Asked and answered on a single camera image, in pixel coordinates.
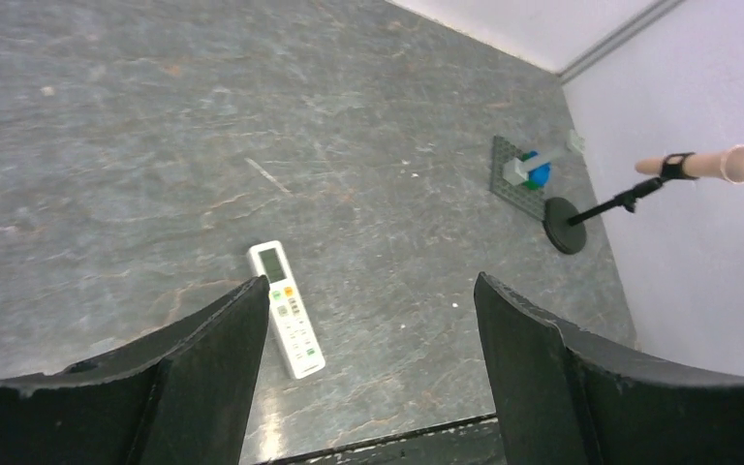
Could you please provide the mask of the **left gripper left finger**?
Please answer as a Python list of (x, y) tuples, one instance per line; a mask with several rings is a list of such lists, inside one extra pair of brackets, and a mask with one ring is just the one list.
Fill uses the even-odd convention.
[(252, 278), (53, 374), (0, 380), (0, 464), (235, 464), (269, 323)]

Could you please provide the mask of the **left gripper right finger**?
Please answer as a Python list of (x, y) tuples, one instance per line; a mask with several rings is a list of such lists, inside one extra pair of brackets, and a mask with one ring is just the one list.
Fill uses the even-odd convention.
[(474, 303), (510, 464), (744, 464), (744, 376), (606, 339), (487, 273)]

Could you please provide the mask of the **white remote control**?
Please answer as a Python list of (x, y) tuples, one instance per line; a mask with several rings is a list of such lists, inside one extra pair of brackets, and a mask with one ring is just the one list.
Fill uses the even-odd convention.
[(269, 311), (272, 329), (289, 375), (300, 380), (326, 367), (282, 243), (272, 240), (248, 249), (247, 258), (255, 276), (269, 282)]

